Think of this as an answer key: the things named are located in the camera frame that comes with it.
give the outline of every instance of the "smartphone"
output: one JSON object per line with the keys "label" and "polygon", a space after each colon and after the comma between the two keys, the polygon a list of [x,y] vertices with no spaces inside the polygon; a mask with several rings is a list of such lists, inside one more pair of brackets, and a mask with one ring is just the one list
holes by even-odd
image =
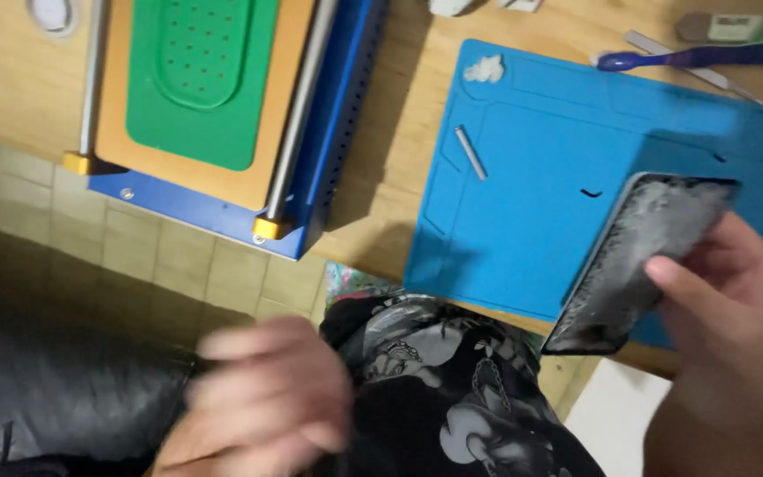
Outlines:
{"label": "smartphone", "polygon": [[654,255],[682,260],[731,206],[741,182],[640,172],[623,188],[588,251],[544,355],[620,351],[661,291],[643,267]]}

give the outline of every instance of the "green silicone pad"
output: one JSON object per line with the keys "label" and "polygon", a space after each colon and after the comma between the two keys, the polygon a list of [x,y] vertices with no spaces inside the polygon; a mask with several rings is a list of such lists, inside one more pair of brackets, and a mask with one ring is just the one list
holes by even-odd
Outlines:
{"label": "green silicone pad", "polygon": [[231,170],[252,165],[277,0],[136,0],[132,140]]}

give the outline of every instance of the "yellow corner bracket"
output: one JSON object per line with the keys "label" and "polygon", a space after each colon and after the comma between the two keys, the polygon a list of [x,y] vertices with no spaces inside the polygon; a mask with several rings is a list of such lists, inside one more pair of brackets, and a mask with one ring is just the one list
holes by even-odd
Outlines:
{"label": "yellow corner bracket", "polygon": [[64,153],[64,168],[72,170],[80,176],[104,176],[106,174],[122,174],[128,169],[111,164],[96,157],[85,157],[75,152]]}
{"label": "yellow corner bracket", "polygon": [[293,222],[282,219],[281,222],[272,222],[263,215],[255,217],[252,233],[261,239],[281,240],[293,230]]}

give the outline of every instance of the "metal rod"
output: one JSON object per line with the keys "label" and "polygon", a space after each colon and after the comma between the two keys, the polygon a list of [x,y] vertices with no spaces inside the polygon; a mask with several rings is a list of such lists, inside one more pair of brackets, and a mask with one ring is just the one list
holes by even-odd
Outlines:
{"label": "metal rod", "polygon": [[325,48],[328,46],[329,36],[332,33],[337,4],[338,0],[319,0],[317,3],[314,23],[305,44],[302,69],[293,92],[290,116],[281,137],[276,174],[267,200],[267,211],[264,216],[270,221],[281,219],[284,213],[287,190],[290,189],[291,176],[302,146],[302,136],[311,111],[317,80],[320,78]]}
{"label": "metal rod", "polygon": [[96,145],[96,128],[99,101],[102,95],[102,74],[105,66],[105,43],[107,41],[110,2],[93,0],[90,13],[90,40],[87,45],[87,72],[84,84],[84,106],[81,109],[81,135],[78,152],[91,157]]}
{"label": "metal rod", "polygon": [[476,175],[479,180],[487,179],[487,174],[482,167],[482,162],[479,161],[476,151],[473,150],[473,145],[470,144],[470,139],[467,138],[467,134],[464,132],[464,127],[459,125],[455,128],[455,135],[458,136],[458,140],[461,142],[461,146],[464,148],[464,152],[467,154],[467,158],[470,160],[470,164],[473,165],[473,169],[476,170]]}
{"label": "metal rod", "polygon": [[[672,49],[668,49],[666,46],[658,43],[652,38],[646,37],[634,30],[628,31],[623,35],[623,41],[626,43],[638,47],[649,54],[668,54],[673,53]],[[700,80],[707,81],[710,84],[722,89],[723,91],[734,92],[736,95],[746,98],[750,101],[755,101],[758,104],[763,104],[758,98],[753,96],[752,93],[736,85],[732,80],[726,78],[726,76],[720,73],[709,70],[708,68],[687,68],[687,71],[691,75],[696,76]]]}

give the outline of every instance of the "blue silicone repair mat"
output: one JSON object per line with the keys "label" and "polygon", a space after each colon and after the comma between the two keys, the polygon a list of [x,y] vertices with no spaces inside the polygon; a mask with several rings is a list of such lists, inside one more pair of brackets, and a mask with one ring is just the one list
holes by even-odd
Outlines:
{"label": "blue silicone repair mat", "polygon": [[[498,82],[464,79],[496,54]],[[742,181],[735,210],[763,235],[763,107],[468,40],[405,286],[554,322],[624,181],[641,170]],[[668,344],[654,318],[633,338]]]}

